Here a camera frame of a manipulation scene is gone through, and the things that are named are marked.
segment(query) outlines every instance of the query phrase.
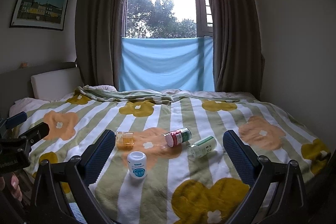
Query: brown curtain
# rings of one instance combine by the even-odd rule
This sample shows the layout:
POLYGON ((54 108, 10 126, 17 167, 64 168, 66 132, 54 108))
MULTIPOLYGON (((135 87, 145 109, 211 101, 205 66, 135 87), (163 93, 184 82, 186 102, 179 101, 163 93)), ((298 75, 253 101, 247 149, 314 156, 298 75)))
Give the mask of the brown curtain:
POLYGON ((126 0, 77 0, 77 63, 85 85, 118 89, 126 0))
POLYGON ((254 0, 209 0, 213 17, 215 91, 261 88, 261 45, 254 0))

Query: white wall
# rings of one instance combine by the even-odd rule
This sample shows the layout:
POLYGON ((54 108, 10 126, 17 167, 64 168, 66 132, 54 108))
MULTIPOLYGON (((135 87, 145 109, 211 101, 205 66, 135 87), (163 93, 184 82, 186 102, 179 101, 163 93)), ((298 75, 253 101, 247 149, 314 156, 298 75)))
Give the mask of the white wall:
POLYGON ((9 28, 16 0, 0 0, 0 73, 50 61, 74 61, 75 9, 77 0, 68 0, 64 30, 9 28))
POLYGON ((256 0, 265 71, 261 99, 336 147, 336 0, 256 0))

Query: pill bottle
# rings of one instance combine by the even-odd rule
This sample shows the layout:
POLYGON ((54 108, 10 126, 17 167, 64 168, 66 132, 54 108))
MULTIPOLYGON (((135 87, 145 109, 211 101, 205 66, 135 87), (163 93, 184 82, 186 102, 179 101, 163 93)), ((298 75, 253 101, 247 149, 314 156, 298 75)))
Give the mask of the pill bottle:
POLYGON ((136 179, 142 179, 147 175, 147 157, 140 151, 134 151, 127 156, 129 173, 136 179))
POLYGON ((170 147, 179 145, 191 139, 191 132, 188 128, 184 127, 164 134, 167 144, 170 147))
POLYGON ((193 144, 187 146, 187 153, 191 159, 201 158, 207 153, 214 150, 217 146, 217 141, 213 136, 206 137, 193 144))
POLYGON ((116 132, 115 143, 118 149, 132 149, 134 145, 133 132, 116 132))

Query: black picture frame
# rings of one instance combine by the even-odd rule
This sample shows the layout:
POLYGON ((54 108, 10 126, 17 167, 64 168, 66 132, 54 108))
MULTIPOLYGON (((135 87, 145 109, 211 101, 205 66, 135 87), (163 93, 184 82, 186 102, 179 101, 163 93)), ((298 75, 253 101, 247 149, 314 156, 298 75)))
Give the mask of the black picture frame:
POLYGON ((68 0, 16 0, 10 28, 64 30, 68 0))

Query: blanket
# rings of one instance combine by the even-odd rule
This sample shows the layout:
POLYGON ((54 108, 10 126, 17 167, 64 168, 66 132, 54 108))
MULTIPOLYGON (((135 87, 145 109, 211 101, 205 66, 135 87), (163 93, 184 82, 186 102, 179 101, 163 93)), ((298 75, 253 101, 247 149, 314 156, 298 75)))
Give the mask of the blanket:
MULTIPOLYGON (((328 148, 304 125, 279 107, 251 97, 209 98, 191 94, 156 94, 145 91, 111 92, 78 87, 72 98, 43 104, 27 112, 28 119, 16 135, 46 122, 50 132, 32 146, 31 165, 36 175, 39 162, 68 161, 81 155, 105 129, 134 132, 132 150, 114 148, 96 183, 89 189, 108 216, 120 223, 219 223, 226 220, 249 190, 225 153, 223 133, 234 130, 257 155, 273 162, 299 163, 305 182, 314 177, 330 157, 328 148), (182 143, 168 148, 162 133, 187 127, 189 143, 213 136, 217 147, 191 160, 182 143), (134 179, 127 155, 142 151, 147 156, 147 176, 134 179)), ((67 183, 68 199, 75 200, 67 183)), ((267 206, 271 191, 264 200, 267 206)))

